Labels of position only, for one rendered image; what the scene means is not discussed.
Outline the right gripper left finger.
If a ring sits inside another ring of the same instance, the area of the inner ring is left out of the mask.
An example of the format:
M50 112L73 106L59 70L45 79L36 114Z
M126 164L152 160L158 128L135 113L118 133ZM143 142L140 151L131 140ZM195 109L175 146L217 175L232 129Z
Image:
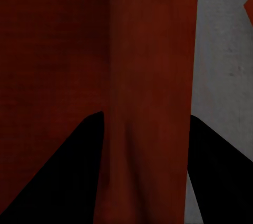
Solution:
M87 116L0 215L0 224L93 224L104 113Z

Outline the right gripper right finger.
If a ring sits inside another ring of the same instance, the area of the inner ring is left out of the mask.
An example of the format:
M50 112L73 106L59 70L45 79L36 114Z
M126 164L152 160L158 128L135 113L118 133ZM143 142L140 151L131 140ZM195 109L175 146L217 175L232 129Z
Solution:
M253 224L253 162L193 115L187 174L204 224Z

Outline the storage box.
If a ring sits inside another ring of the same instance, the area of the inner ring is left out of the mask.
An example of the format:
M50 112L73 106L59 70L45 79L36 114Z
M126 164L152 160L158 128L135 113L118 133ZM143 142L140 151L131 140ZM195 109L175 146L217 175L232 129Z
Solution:
M93 224L184 224L198 0L0 0L0 215L89 115Z
M247 15L251 21L251 24L253 26L253 0L248 0L245 4L244 4L244 8L247 12Z

